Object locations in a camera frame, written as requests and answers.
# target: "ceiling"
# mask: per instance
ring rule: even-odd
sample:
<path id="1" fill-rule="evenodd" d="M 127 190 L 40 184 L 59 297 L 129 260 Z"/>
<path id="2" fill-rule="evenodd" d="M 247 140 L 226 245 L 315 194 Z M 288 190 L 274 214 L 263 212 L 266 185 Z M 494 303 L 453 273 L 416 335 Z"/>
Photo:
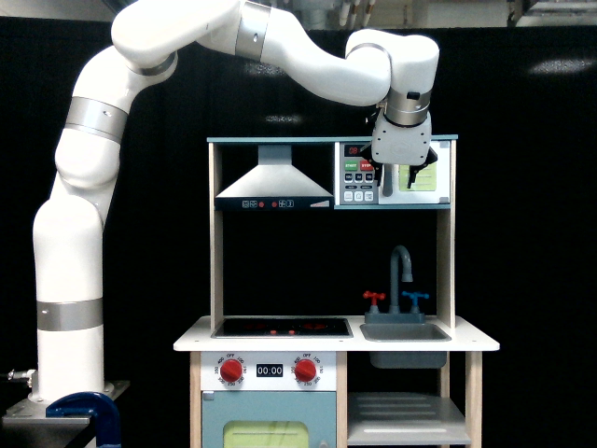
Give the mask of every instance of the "ceiling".
<path id="1" fill-rule="evenodd" d="M 135 0 L 0 0 L 0 15 L 112 21 Z M 307 29 L 597 24 L 597 0 L 257 0 L 292 11 Z"/>

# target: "black curtain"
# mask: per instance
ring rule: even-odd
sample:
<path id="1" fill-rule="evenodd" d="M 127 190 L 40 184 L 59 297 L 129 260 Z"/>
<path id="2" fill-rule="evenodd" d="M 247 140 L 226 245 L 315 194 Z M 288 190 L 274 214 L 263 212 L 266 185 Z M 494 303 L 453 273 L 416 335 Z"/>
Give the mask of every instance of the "black curtain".
<path id="1" fill-rule="evenodd" d="M 484 357 L 484 444 L 583 445 L 595 316 L 597 34 L 583 27 L 422 33 L 441 51 L 434 134 L 459 135 L 457 314 L 502 344 Z M 348 34 L 310 36 L 341 56 Z M 49 195 L 76 77 L 109 45 L 109 24 L 0 20 L 0 372 L 35 367 L 33 219 Z M 205 139 L 371 132 L 372 108 L 333 104 L 275 70 L 256 75 L 262 71 L 191 46 L 179 51 L 172 78 L 133 104 L 104 233 L 105 376 L 132 381 L 121 399 L 126 446 L 187 446 L 188 358 L 172 345 L 209 314 Z M 298 164 L 326 163 L 301 154 Z M 229 160 L 242 171 L 255 158 Z M 412 253 L 416 286 L 434 294 L 434 219 L 433 212 L 227 217 L 227 312 L 360 314 L 362 289 L 383 288 L 399 243 Z M 452 394 L 464 409 L 461 361 L 454 355 Z M 352 390 L 432 381 L 428 372 L 388 377 L 359 355 L 349 363 Z M 2 409 L 19 394 L 3 388 Z"/>

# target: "white countertop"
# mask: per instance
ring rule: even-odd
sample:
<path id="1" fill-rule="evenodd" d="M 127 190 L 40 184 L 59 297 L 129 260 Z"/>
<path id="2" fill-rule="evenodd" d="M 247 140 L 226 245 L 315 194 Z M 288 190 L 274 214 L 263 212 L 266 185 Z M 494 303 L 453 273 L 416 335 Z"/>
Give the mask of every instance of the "white countertop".
<path id="1" fill-rule="evenodd" d="M 345 318 L 348 321 L 351 333 L 353 334 L 352 338 L 296 338 L 293 336 L 278 336 L 216 339 L 211 337 L 210 316 L 205 315 L 195 322 L 195 325 L 188 329 L 174 343 L 174 350 L 178 352 L 219 352 L 229 350 L 245 352 L 288 352 L 303 350 L 317 350 L 320 352 L 492 352 L 500 348 L 500 344 L 497 341 L 458 316 L 456 317 L 455 329 L 448 328 L 434 315 L 426 318 L 427 323 L 437 325 L 451 337 L 451 341 L 446 342 L 368 341 L 360 329 L 360 326 L 365 323 L 365 318 L 362 315 L 340 315 L 333 317 Z"/>

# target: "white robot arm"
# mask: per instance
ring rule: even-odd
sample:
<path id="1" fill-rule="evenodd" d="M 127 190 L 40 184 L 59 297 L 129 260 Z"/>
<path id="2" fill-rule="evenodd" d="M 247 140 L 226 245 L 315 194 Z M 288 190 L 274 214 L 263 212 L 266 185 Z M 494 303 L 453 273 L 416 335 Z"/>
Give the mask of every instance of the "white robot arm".
<path id="1" fill-rule="evenodd" d="M 319 49 L 290 13 L 244 0 L 139 0 L 112 27 L 114 47 L 83 69 L 56 149 L 57 175 L 34 224 L 39 397 L 104 390 L 102 233 L 135 96 L 174 72 L 193 41 L 282 67 L 314 94 L 347 105 L 385 99 L 373 132 L 378 163 L 420 165 L 435 42 L 363 30 L 345 59 Z"/>

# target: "sink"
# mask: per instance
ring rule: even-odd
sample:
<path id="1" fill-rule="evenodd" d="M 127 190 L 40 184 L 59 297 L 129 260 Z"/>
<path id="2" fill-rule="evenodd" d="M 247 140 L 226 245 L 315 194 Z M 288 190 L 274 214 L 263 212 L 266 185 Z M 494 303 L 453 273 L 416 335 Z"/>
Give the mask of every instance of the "sink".
<path id="1" fill-rule="evenodd" d="M 363 336 L 374 343 L 412 343 L 450 341 L 442 329 L 433 324 L 363 324 Z"/>
<path id="2" fill-rule="evenodd" d="M 363 336 L 374 343 L 429 343 L 451 340 L 433 324 L 363 324 Z M 378 369 L 440 369 L 448 352 L 369 352 L 371 364 Z"/>

